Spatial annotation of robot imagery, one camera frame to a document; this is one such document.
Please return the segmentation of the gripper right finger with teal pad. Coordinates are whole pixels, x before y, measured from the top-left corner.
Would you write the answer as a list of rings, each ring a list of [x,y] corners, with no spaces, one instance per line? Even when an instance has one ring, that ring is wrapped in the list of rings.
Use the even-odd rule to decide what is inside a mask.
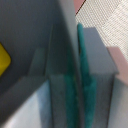
[[[77,25],[85,128],[107,128],[114,76],[118,69],[98,31]]]

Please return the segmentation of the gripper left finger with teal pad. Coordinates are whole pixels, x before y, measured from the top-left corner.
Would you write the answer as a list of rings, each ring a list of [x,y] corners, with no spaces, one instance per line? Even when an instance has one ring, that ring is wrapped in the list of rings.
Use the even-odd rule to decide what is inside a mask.
[[[77,128],[77,90],[72,54],[60,25],[51,27],[49,46],[35,51],[29,74],[50,83],[53,128]]]

